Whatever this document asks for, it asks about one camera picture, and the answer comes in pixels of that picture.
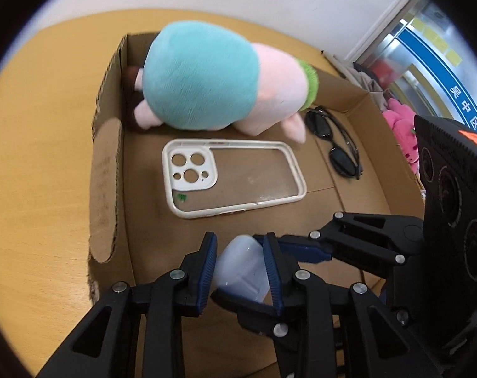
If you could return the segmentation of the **white earbuds case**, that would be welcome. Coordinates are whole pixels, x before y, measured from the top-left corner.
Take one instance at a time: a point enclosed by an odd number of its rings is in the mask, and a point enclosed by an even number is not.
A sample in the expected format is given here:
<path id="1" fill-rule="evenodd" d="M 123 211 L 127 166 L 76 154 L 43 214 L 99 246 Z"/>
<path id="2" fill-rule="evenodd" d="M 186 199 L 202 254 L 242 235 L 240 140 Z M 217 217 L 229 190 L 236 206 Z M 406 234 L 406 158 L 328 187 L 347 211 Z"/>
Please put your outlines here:
<path id="1" fill-rule="evenodd" d="M 216 261 L 213 284 L 230 295 L 262 303 L 270 290 L 263 246 L 249 235 L 232 239 Z"/>

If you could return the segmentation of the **black sunglasses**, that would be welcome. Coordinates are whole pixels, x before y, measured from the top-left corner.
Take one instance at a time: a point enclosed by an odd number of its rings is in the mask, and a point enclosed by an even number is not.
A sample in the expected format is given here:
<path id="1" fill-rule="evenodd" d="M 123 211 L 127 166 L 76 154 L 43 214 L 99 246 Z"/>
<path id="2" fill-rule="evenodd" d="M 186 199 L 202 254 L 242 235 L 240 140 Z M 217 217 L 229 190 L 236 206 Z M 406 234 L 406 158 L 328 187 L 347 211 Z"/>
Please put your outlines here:
<path id="1" fill-rule="evenodd" d="M 336 173 L 343 178 L 359 180 L 363 172 L 360 152 L 343 124 L 328 109 L 322 106 L 308 109 L 304 122 L 308 131 L 332 146 L 328 156 Z M 337 143 L 332 127 L 338 130 L 347 149 L 344 149 Z"/>

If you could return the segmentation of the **clear white phone case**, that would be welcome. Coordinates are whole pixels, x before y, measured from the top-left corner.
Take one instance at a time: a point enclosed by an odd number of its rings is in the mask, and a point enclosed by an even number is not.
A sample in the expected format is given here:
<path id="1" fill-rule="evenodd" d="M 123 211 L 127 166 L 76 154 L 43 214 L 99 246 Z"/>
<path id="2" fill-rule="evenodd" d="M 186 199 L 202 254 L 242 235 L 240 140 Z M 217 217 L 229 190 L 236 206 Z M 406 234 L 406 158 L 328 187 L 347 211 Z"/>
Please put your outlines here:
<path id="1" fill-rule="evenodd" d="M 308 192 L 284 142 L 174 139 L 162 150 L 162 172 L 168 207 L 181 219 L 274 207 Z"/>

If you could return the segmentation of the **teal pink plush toy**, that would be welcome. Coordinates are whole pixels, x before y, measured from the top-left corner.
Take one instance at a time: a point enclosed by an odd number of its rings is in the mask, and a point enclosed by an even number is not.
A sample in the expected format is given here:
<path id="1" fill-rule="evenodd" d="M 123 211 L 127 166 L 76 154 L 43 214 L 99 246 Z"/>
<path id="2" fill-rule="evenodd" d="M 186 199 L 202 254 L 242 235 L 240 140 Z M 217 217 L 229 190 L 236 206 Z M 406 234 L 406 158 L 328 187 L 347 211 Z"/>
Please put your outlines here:
<path id="1" fill-rule="evenodd" d="M 143 96 L 133 108 L 142 130 L 169 125 L 219 131 L 232 125 L 256 137 L 280 125 L 299 144 L 306 141 L 301 113 L 314 103 L 320 84 L 304 60 L 193 20 L 165 26 L 127 81 Z"/>

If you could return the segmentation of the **open brown cardboard box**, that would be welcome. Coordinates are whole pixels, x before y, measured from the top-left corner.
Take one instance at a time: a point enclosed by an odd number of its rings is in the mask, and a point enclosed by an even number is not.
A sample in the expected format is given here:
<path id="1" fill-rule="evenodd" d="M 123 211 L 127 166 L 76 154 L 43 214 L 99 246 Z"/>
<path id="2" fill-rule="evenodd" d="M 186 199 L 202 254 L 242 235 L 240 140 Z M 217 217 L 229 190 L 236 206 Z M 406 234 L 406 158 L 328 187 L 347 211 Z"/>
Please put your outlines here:
<path id="1" fill-rule="evenodd" d="M 242 234 L 306 235 L 337 211 L 423 214 L 417 178 L 373 99 L 327 72 L 320 74 L 322 102 L 357 142 L 364 168 L 359 179 L 340 177 L 329 162 L 328 143 L 313 135 L 298 145 L 274 126 L 247 148 L 246 137 L 230 127 L 194 133 L 217 142 L 207 152 L 215 168 L 184 170 L 190 189 L 171 191 L 162 152 L 185 133 L 167 126 L 134 131 L 127 108 L 137 99 L 121 89 L 123 74 L 145 60 L 153 40 L 151 33 L 125 36 L 98 93 L 90 191 L 94 297 L 118 281 L 154 281 L 196 250 L 208 231 L 224 249 Z"/>

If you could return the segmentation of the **grey folded cloth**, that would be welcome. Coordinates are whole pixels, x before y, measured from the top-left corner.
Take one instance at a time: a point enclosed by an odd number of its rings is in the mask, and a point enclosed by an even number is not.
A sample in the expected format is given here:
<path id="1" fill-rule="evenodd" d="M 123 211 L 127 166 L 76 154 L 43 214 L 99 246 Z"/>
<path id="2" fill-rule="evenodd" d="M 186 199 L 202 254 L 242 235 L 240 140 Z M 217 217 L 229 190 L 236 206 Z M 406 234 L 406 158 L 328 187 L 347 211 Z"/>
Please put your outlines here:
<path id="1" fill-rule="evenodd" d="M 378 77 L 373 72 L 365 66 L 356 62 L 348 62 L 326 51 L 322 51 L 322 55 L 347 81 L 367 91 L 381 111 L 387 108 L 383 88 L 379 84 Z"/>

